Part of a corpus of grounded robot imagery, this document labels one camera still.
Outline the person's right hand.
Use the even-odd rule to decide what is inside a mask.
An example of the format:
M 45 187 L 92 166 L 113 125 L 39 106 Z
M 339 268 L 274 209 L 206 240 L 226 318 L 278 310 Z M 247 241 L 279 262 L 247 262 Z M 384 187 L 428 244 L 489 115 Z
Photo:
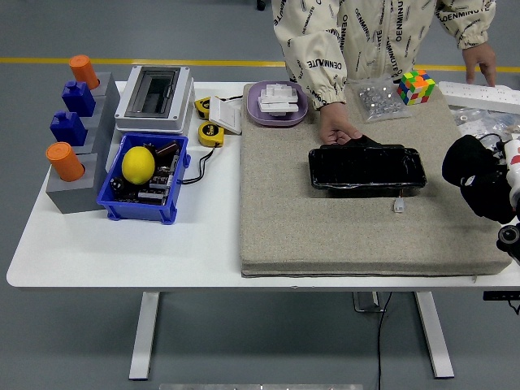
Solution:
M 333 102 L 319 109 L 318 134 L 324 145 L 344 145 L 362 137 L 362 133 L 350 122 L 347 106 Z

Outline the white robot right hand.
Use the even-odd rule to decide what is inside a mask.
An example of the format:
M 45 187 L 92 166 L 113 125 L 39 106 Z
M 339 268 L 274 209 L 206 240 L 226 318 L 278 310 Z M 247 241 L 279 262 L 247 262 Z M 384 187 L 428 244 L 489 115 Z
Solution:
M 460 185 L 463 198 L 477 215 L 498 221 L 504 215 L 519 214 L 519 139 L 494 137 L 494 144 L 482 142 L 491 156 L 464 175 Z

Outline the person's left hand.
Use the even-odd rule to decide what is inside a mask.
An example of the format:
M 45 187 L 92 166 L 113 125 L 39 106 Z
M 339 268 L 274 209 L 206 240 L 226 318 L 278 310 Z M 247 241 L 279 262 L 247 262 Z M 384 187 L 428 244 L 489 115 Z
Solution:
M 462 57 L 466 65 L 467 84 L 472 85 L 475 82 L 475 69 L 479 67 L 487 85 L 496 86 L 496 55 L 487 42 L 463 49 Z

